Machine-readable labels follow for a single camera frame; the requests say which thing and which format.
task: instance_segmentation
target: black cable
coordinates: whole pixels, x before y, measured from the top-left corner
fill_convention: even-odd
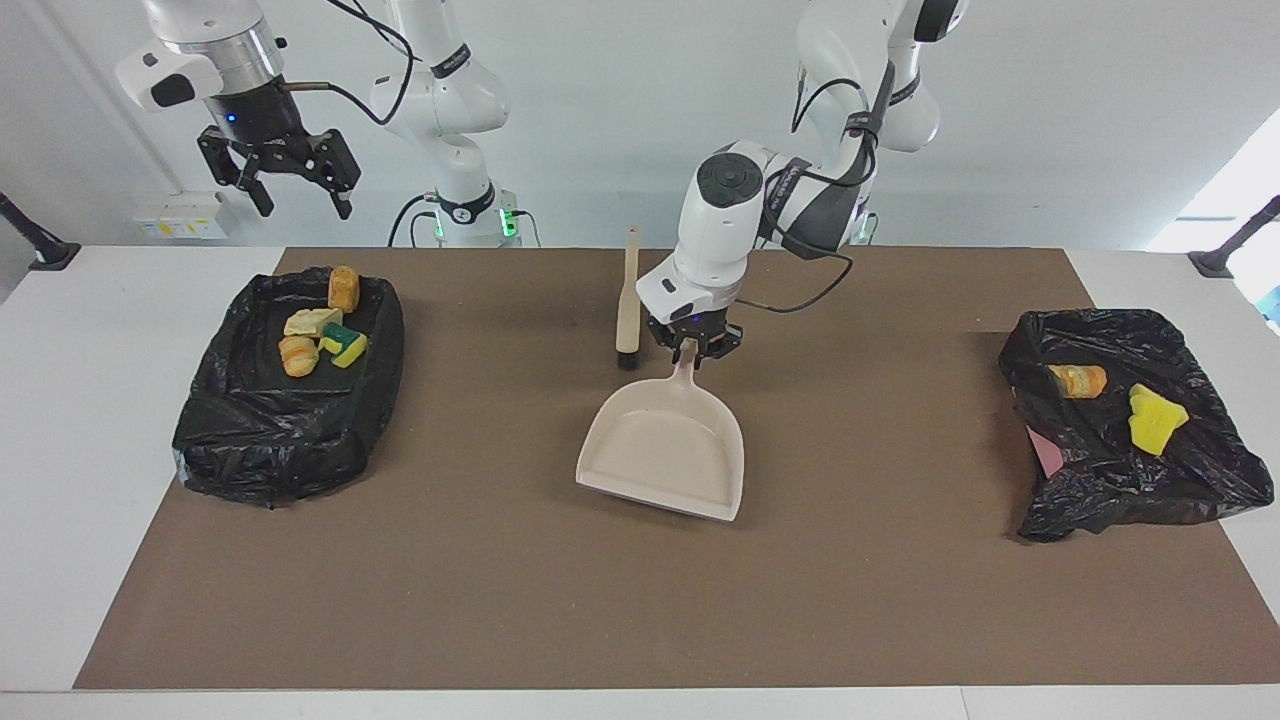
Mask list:
[[[787,172],[787,168],[783,168],[783,169],[773,173],[772,176],[769,176],[768,179],[764,181],[764,196],[765,197],[768,197],[769,192],[772,192],[769,190],[769,186],[772,183],[777,182],[777,179],[780,177],[782,177],[782,174],[786,173],[786,172]],[[764,218],[765,223],[768,223],[769,225],[772,225],[773,231],[777,231],[777,232],[782,233],[782,238],[783,240],[791,241],[794,245],[799,245],[800,247],[804,247],[805,250],[808,250],[808,251],[810,251],[810,252],[813,252],[815,255],[820,255],[823,258],[836,258],[836,259],[840,259],[840,260],[842,260],[845,263],[845,269],[841,270],[840,274],[836,275],[836,279],[833,279],[831,282],[831,284],[828,284],[827,287],[824,287],[822,290],[822,292],[819,292],[818,295],[810,297],[809,300],[805,300],[800,305],[792,305],[791,307],[774,307],[773,305],[768,305],[765,302],[758,302],[755,300],[744,300],[741,297],[739,297],[737,300],[735,300],[735,302],[740,302],[742,305],[746,305],[748,307],[756,307],[759,310],[768,310],[769,313],[776,313],[778,315],[787,315],[787,314],[791,314],[791,313],[799,313],[800,310],[804,310],[805,307],[809,307],[813,304],[818,302],[823,297],[827,297],[827,295],[829,295],[831,291],[836,290],[836,287],[838,287],[840,283],[845,282],[845,278],[849,277],[849,273],[854,269],[854,260],[851,258],[849,258],[846,255],[841,255],[840,252],[832,252],[831,250],[826,250],[826,249],[818,247],[815,245],[809,245],[808,242],[805,242],[805,241],[795,237],[794,234],[791,234],[788,231],[782,229],[782,225],[778,224],[778,219],[774,218],[772,213],[769,213],[768,204],[764,205],[764,213],[762,214],[762,217]],[[769,233],[769,237],[773,237],[773,232]]]
[[[858,85],[855,81],[852,81],[850,78],[846,78],[846,77],[838,77],[836,79],[829,79],[829,81],[822,83],[818,87],[818,90],[813,91],[813,95],[810,95],[809,100],[805,101],[804,109],[801,109],[800,108],[800,95],[804,91],[804,81],[800,81],[800,87],[796,88],[796,108],[795,108],[795,110],[791,111],[791,135],[795,135],[796,131],[800,129],[800,123],[804,120],[804,117],[809,113],[809,106],[813,105],[813,101],[817,100],[819,95],[822,95],[823,92],[831,90],[832,87],[836,87],[837,85],[846,85],[846,86],[852,87],[854,90],[856,90],[859,92],[861,92],[861,90],[863,90],[863,86]]]
[[[813,101],[817,100],[818,96],[822,95],[823,92],[841,85],[852,87],[859,92],[863,91],[863,86],[858,85],[858,82],[850,78],[842,77],[842,78],[829,79],[818,86],[818,90],[813,91],[813,95],[809,96],[809,100],[806,100],[804,108],[801,108],[800,97],[804,95],[804,81],[801,79],[799,87],[796,87],[796,106],[795,110],[791,111],[791,135],[795,135],[800,129],[800,123],[804,122],[804,117],[809,113],[809,108],[813,105]],[[876,146],[879,145],[879,136],[865,128],[861,129],[860,132],[865,133],[864,138],[867,136],[870,137],[870,145],[867,146],[867,172],[863,173],[863,177],[852,182],[841,182],[837,178],[828,178],[826,176],[819,176],[818,173],[813,173],[809,170],[800,170],[800,174],[806,178],[822,181],[827,184],[832,184],[836,187],[858,187],[864,182],[872,179],[872,176],[876,174]]]
[[[364,15],[365,15],[366,18],[367,18],[367,17],[370,17],[370,14],[369,14],[369,10],[366,10],[366,9],[365,9],[365,6],[360,4],[360,0],[351,0],[351,4],[352,4],[352,5],[355,5],[356,8],[358,8],[358,9],[360,9],[360,12],[361,12],[361,13],[362,13],[362,14],[364,14]],[[408,58],[413,58],[413,59],[415,59],[415,60],[417,60],[419,63],[421,63],[421,61],[422,61],[422,59],[421,59],[421,58],[419,58],[417,55],[412,55],[412,54],[410,54],[408,51],[406,51],[406,50],[404,50],[403,47],[401,47],[399,45],[396,45],[394,42],[392,42],[392,37],[390,37],[389,35],[387,35],[385,32],[383,32],[383,29],[381,29],[381,28],[379,28],[379,27],[374,27],[374,29],[375,29],[375,31],[378,31],[378,37],[381,37],[381,38],[383,38],[383,41],[384,41],[384,42],[387,42],[387,45],[389,45],[389,46],[390,46],[390,49],[392,49],[392,50],[394,50],[394,51],[399,53],[401,55],[404,55],[404,56],[408,56]]]
[[[399,229],[401,220],[403,220],[404,215],[408,214],[410,208],[425,200],[428,200],[426,195],[415,195],[408,202],[404,204],[403,208],[401,208],[401,211],[396,215],[396,222],[392,223],[392,232],[387,236],[387,247],[396,245],[396,231]]]
[[[392,37],[394,37],[396,40],[401,41],[404,45],[404,50],[407,51],[404,54],[404,79],[401,81],[399,91],[396,94],[396,101],[392,102],[392,109],[387,111],[387,117],[379,118],[372,110],[369,109],[369,105],[365,105],[362,100],[352,95],[346,88],[339,87],[332,82],[289,82],[284,83],[284,88],[288,90],[289,92],[310,92],[315,90],[326,90],[330,92],[337,92],[338,95],[342,95],[343,97],[349,100],[356,108],[360,108],[360,110],[366,115],[369,115],[369,119],[374,120],[375,124],[385,126],[387,123],[392,122],[392,118],[396,117],[396,111],[399,110],[401,102],[404,101],[404,94],[408,92],[408,81],[410,77],[413,74],[413,60],[415,60],[413,49],[410,46],[408,40],[404,40],[403,35],[397,32],[390,26],[374,19],[369,13],[357,10],[342,3],[340,0],[325,0],[325,1],[353,18],[369,23],[370,26],[374,27],[374,29],[379,32],[379,35],[384,32],[389,33]]]
[[[543,236],[538,233],[538,218],[535,218],[534,214],[530,213],[529,210],[512,210],[511,214],[515,218],[529,215],[529,222],[534,224],[534,242],[538,245],[538,247],[541,247]]]
[[[408,243],[412,245],[413,247],[417,247],[417,237],[413,234],[413,231],[415,231],[415,228],[417,228],[417,219],[419,218],[431,218],[434,220],[435,219],[435,213],[433,213],[431,210],[422,210],[421,213],[419,213],[419,214],[416,214],[416,215],[413,215],[412,218],[408,219]],[[444,242],[442,242],[440,238],[436,237],[435,238],[435,245],[438,247],[443,247]]]

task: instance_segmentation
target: white table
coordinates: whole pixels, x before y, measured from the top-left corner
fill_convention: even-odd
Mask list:
[[[0,719],[1253,720],[1280,708],[1280,685],[70,692],[173,477],[169,441],[192,372],[229,299],[280,254],[86,247],[65,272],[28,275],[0,305]],[[1098,306],[1153,307],[1185,333],[1245,443],[1280,469],[1280,337],[1235,287],[1199,278],[1181,256],[1070,258]],[[1276,614],[1280,510],[1224,525]]]

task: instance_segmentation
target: green led light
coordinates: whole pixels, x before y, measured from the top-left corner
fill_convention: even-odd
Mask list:
[[[502,208],[498,209],[498,214],[502,215],[502,234],[516,237],[516,233],[520,232],[520,228],[516,225],[516,218],[509,210]]]

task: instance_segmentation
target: bread roll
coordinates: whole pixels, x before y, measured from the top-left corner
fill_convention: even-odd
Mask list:
[[[1050,365],[1062,397],[1092,400],[1107,387],[1107,372],[1097,365]]]
[[[284,374],[291,378],[310,375],[319,361],[320,348],[310,337],[294,336],[280,341],[280,363],[284,364]]]
[[[347,265],[338,265],[329,273],[329,307],[355,313],[360,305],[360,274]]]

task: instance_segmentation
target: dustpan handle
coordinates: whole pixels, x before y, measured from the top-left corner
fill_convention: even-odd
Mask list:
[[[686,338],[680,346],[680,361],[676,363],[676,369],[671,373],[671,379],[682,386],[694,387],[694,366],[696,363],[698,341]]]

